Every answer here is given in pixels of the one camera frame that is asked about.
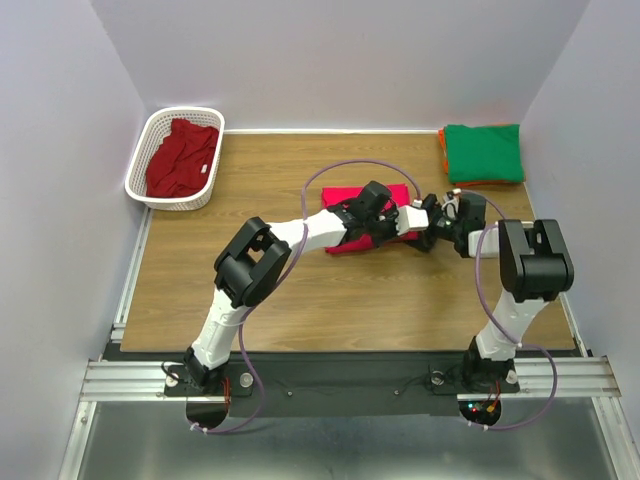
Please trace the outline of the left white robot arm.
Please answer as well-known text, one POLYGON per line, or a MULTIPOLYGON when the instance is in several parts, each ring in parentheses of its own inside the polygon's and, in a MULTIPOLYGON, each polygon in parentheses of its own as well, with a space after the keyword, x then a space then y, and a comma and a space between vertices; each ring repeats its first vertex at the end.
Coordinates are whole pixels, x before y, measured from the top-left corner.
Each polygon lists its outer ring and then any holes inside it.
POLYGON ((220 367, 229 360, 238 328, 277 288, 290 259, 341 249, 362 237, 372 242, 398 238, 399 208, 410 203, 406 185, 376 181, 360 189, 325 188, 321 200, 323 209, 306 219, 267 223, 250 218, 215 260, 212 304, 184 357, 188 382, 199 393, 221 386, 220 367))

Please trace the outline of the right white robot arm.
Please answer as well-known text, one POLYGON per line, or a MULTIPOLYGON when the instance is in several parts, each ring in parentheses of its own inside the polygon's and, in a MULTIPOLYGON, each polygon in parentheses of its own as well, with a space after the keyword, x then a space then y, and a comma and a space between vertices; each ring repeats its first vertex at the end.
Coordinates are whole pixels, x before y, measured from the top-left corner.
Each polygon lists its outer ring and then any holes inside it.
POLYGON ((476 292, 487 325, 463 354, 460 382, 470 390, 495 389, 517 382, 514 358, 535 317, 574 282, 575 270, 555 219, 523 222, 500 211, 499 220, 486 220, 495 203, 468 190, 450 191, 443 200, 430 194, 413 202, 426 211, 429 226, 418 245, 430 251, 439 240, 449 241, 463 258, 475 261, 476 292), (482 290, 480 261, 497 258, 501 294, 491 308, 482 290))

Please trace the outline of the bright pink t shirt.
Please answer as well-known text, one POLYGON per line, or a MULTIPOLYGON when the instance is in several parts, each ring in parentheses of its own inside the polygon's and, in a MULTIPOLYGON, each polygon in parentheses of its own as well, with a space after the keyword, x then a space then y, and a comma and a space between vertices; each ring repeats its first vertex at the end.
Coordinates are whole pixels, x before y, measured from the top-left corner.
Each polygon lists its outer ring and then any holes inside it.
MULTIPOLYGON (((409 190, 405 184, 384 185, 371 181, 364 187, 324 187, 322 205, 345 221, 346 236, 335 247, 326 247, 330 254, 341 254, 373 249, 371 239, 364 233, 367 218, 377 217, 388 209, 409 205, 409 190)), ((403 242, 417 240, 417 232, 402 236, 403 242)))

